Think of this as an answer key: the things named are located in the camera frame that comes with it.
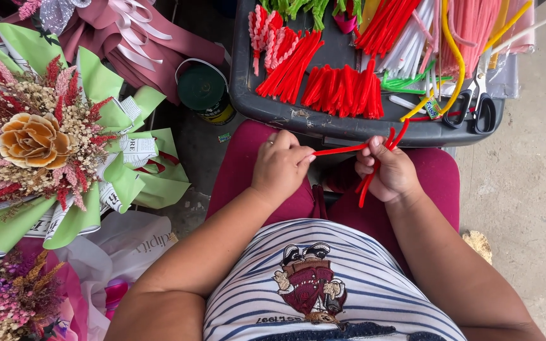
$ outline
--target orange flower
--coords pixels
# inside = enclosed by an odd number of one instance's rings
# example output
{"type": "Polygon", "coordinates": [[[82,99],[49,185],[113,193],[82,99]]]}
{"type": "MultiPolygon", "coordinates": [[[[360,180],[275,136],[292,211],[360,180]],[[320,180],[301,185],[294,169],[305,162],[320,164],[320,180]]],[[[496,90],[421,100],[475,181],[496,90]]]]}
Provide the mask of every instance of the orange flower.
{"type": "Polygon", "coordinates": [[[64,167],[71,153],[71,140],[59,129],[51,113],[45,116],[17,113],[1,128],[0,154],[22,168],[64,167]]]}

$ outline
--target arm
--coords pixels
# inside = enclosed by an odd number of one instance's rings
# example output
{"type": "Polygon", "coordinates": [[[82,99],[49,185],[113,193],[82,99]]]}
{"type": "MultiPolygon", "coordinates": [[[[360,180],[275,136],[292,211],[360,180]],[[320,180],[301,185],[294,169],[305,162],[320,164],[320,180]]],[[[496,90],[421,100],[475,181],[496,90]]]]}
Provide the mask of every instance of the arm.
{"type": "Polygon", "coordinates": [[[382,167],[369,190],[385,202],[387,214],[410,270],[432,303],[476,340],[545,340],[511,285],[450,226],[424,193],[414,165],[401,150],[387,150],[371,139],[355,166],[372,173],[373,157],[382,167]]]}
{"type": "Polygon", "coordinates": [[[258,229],[298,189],[313,149],[287,131],[258,152],[252,186],[163,254],[126,293],[105,341],[201,340],[205,298],[258,229]]]}

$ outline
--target green bucket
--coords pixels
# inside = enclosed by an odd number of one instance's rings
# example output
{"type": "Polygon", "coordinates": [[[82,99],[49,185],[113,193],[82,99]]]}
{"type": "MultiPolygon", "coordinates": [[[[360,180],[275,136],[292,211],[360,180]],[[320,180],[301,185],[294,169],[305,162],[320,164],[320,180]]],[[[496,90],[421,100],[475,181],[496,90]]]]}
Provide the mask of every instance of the green bucket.
{"type": "Polygon", "coordinates": [[[229,85],[217,68],[201,59],[188,58],[180,63],[174,77],[178,84],[178,97],[189,109],[217,126],[231,122],[235,109],[229,102],[229,85]],[[190,66],[178,78],[178,69],[187,61],[202,64],[190,66]]]}

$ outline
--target person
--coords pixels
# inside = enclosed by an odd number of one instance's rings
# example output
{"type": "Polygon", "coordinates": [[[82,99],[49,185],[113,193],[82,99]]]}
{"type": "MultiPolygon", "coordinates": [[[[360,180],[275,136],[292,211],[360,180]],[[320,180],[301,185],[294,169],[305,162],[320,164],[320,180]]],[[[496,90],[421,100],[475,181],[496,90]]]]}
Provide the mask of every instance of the person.
{"type": "Polygon", "coordinates": [[[126,293],[105,341],[545,340],[511,285],[457,233],[452,157],[384,142],[370,138],[344,163],[354,171],[330,186],[351,186],[326,210],[306,179],[314,150],[243,122],[206,221],[126,293]],[[375,159],[382,166],[360,209],[355,188],[375,159]]]}

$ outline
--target scissors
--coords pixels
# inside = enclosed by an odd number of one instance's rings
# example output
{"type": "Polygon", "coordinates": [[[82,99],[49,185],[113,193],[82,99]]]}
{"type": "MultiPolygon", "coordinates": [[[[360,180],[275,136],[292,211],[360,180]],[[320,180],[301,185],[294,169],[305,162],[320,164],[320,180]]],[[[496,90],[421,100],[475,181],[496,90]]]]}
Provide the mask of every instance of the scissors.
{"type": "Polygon", "coordinates": [[[460,114],[458,119],[450,118],[444,115],[442,120],[446,126],[458,129],[465,121],[469,106],[475,89],[479,89],[477,93],[477,101],[475,102],[475,110],[473,111],[473,131],[477,135],[487,135],[496,129],[496,107],[492,101],[492,97],[486,93],[486,73],[488,72],[488,64],[492,50],[489,49],[479,57],[477,70],[473,77],[473,81],[466,90],[460,92],[459,97],[462,98],[460,106],[460,114]]]}

